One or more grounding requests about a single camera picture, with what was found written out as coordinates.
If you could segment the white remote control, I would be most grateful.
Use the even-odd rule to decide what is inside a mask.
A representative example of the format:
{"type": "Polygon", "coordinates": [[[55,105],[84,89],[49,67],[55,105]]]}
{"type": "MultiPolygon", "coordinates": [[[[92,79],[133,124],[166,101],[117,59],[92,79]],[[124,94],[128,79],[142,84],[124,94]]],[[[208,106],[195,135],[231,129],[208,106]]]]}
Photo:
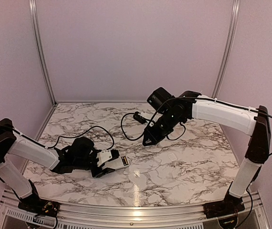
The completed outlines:
{"type": "Polygon", "coordinates": [[[128,165],[128,166],[126,166],[126,167],[123,166],[121,157],[122,157],[122,156],[119,156],[118,159],[115,159],[115,160],[106,162],[105,165],[103,166],[103,169],[105,169],[105,168],[108,167],[108,168],[113,168],[113,169],[116,171],[116,170],[120,170],[120,169],[129,167],[130,165],[128,165]]]}

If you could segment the white battery cover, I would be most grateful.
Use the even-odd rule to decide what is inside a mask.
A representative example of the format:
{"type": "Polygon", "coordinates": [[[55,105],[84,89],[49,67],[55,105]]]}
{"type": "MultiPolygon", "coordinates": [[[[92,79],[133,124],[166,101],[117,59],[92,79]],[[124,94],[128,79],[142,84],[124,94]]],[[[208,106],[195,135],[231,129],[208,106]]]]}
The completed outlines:
{"type": "Polygon", "coordinates": [[[168,155],[168,157],[169,157],[169,159],[170,159],[171,161],[176,161],[176,160],[177,160],[177,157],[176,157],[176,155],[175,155],[174,153],[170,153],[170,154],[168,155]]]}

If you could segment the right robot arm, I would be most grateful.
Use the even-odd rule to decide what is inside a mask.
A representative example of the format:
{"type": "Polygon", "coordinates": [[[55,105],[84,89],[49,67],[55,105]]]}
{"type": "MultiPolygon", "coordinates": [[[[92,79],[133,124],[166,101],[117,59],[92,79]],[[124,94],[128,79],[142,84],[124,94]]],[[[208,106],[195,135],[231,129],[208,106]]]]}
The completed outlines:
{"type": "Polygon", "coordinates": [[[271,130],[266,107],[245,108],[194,91],[185,91],[175,97],[162,87],[156,89],[147,102],[161,116],[155,123],[149,121],[144,129],[144,146],[156,145],[172,133],[178,123],[186,123],[191,119],[214,122],[250,136],[245,158],[226,198],[220,202],[220,210],[225,214],[231,213],[269,158],[271,130]]]}

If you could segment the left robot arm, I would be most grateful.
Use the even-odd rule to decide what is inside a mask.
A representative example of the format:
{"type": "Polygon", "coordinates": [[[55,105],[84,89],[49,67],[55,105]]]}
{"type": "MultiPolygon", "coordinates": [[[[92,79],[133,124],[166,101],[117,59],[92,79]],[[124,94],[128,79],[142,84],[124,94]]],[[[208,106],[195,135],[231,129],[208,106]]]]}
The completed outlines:
{"type": "Polygon", "coordinates": [[[63,149],[47,147],[16,130],[12,121],[0,121],[0,180],[6,183],[33,212],[43,209],[43,201],[34,184],[27,180],[9,161],[7,155],[16,155],[40,164],[57,174],[72,173],[74,170],[96,169],[98,175],[108,173],[106,162],[119,158],[118,150],[108,148],[97,150],[89,138],[79,135],[72,145],[63,149]]]}

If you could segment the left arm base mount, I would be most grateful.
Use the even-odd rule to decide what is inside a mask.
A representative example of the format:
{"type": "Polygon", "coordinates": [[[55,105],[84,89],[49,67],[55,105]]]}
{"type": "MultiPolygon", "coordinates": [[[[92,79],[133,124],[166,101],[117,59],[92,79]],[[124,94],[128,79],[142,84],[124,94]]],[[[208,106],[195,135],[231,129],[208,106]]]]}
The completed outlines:
{"type": "Polygon", "coordinates": [[[59,211],[60,203],[46,199],[22,199],[18,208],[35,213],[37,216],[44,215],[56,217],[59,211]]]}

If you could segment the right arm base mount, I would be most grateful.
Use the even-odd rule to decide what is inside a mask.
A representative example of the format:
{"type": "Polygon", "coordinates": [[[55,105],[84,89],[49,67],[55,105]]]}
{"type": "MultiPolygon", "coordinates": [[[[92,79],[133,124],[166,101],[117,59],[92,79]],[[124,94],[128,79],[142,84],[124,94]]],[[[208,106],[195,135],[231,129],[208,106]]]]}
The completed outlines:
{"type": "Polygon", "coordinates": [[[229,198],[203,205],[206,218],[222,217],[245,210],[242,198],[229,198]]]}

